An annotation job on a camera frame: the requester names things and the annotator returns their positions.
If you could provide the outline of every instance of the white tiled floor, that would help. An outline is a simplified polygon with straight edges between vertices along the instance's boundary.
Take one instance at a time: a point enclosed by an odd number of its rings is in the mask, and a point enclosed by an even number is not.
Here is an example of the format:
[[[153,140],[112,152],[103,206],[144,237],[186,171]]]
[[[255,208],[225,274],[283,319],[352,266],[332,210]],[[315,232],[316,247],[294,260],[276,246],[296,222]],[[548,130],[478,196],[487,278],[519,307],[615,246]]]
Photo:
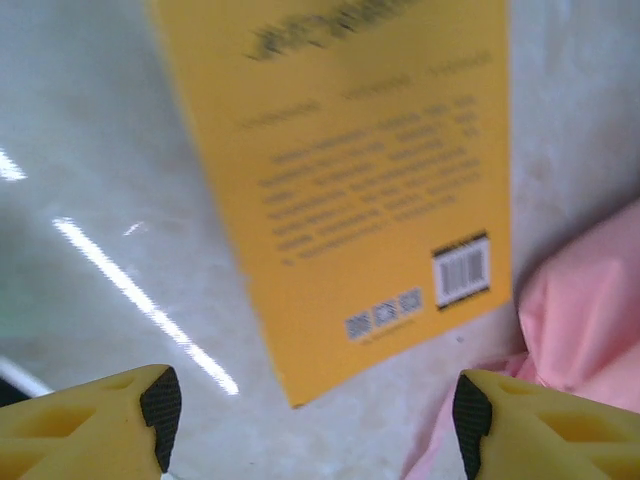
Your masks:
[[[513,2],[514,278],[637,194],[640,2]],[[190,479],[397,479],[513,308],[292,411],[134,0],[0,3],[0,351],[55,389],[170,363]],[[434,478],[459,478],[455,448]]]

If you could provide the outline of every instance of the pink plastic bag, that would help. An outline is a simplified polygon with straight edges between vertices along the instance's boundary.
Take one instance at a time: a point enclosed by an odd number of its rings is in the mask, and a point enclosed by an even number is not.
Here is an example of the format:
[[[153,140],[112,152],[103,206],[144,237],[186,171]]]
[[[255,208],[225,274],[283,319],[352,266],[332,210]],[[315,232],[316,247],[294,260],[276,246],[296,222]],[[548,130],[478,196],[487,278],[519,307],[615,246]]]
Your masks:
[[[478,368],[640,413],[640,201],[547,260],[518,310],[529,353]],[[407,480],[427,478],[452,402]]]

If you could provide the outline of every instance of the yellow book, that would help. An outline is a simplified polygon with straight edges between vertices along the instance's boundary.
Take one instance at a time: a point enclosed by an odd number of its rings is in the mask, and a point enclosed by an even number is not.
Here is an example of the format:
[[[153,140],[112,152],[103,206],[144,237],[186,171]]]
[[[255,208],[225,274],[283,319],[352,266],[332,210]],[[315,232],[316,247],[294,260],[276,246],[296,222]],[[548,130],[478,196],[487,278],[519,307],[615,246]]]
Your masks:
[[[153,0],[302,405],[510,297],[506,0]]]

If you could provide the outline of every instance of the barcode sticker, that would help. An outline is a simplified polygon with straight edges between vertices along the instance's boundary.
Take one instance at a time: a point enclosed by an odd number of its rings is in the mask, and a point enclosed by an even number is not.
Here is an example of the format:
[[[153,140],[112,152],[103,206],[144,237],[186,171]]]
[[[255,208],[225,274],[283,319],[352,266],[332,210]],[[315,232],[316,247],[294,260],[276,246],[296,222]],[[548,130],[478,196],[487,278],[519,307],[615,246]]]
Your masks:
[[[439,309],[489,290],[491,286],[490,242],[476,235],[433,255],[436,302]]]

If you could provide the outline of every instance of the floor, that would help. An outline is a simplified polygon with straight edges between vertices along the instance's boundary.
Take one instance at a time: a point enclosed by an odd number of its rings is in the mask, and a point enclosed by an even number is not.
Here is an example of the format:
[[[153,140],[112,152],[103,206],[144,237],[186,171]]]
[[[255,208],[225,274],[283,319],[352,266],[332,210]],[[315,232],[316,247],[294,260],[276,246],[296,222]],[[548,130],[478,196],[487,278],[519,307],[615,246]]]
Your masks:
[[[637,196],[640,2],[512,15],[518,289]],[[458,371],[521,348],[507,305],[289,409],[141,5],[5,0],[0,45],[0,353],[53,389],[174,365],[176,478],[398,479]]]

